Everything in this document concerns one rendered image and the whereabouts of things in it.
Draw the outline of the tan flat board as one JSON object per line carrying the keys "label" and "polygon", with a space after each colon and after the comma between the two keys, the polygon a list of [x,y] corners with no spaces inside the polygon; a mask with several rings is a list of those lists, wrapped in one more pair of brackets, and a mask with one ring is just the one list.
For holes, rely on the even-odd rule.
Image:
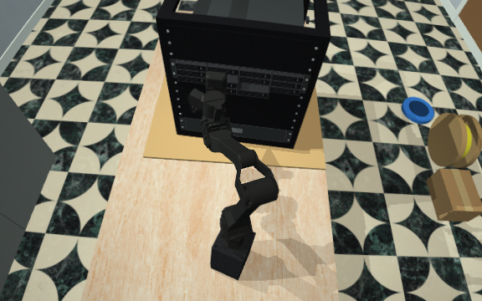
{"label": "tan flat board", "polygon": [[[320,127],[316,88],[310,98],[294,149],[240,144],[255,150],[266,166],[325,170],[325,154]],[[233,164],[222,153],[211,152],[202,137],[177,135],[166,74],[156,103],[143,158]]]}

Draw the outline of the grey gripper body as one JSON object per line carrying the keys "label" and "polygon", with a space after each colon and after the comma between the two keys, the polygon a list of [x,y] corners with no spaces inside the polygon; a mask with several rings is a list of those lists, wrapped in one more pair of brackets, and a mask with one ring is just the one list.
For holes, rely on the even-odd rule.
{"label": "grey gripper body", "polygon": [[[209,90],[217,90],[222,92],[227,86],[227,74],[221,72],[208,71],[205,76],[206,86],[210,87]],[[226,117],[226,109],[223,111],[223,118]]]}

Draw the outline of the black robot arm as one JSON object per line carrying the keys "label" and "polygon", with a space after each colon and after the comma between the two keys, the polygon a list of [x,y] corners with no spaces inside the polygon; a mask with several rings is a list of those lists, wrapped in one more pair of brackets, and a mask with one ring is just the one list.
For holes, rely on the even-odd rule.
{"label": "black robot arm", "polygon": [[[192,106],[193,113],[203,111],[201,128],[204,145],[211,152],[225,155],[236,168],[234,185],[240,200],[237,204],[222,210],[220,228],[221,237],[224,238],[223,247],[241,251],[244,249],[245,236],[253,233],[249,216],[258,208],[257,205],[261,206],[277,200],[278,184],[272,171],[259,160],[256,151],[247,148],[233,138],[230,119],[229,117],[223,118],[222,107],[224,107],[225,96],[221,92],[210,90],[204,94],[193,89],[188,95],[188,102]],[[227,128],[220,129],[220,126],[224,125]],[[242,184],[240,181],[241,169],[251,166],[265,177]],[[251,209],[247,210],[247,208]]]}

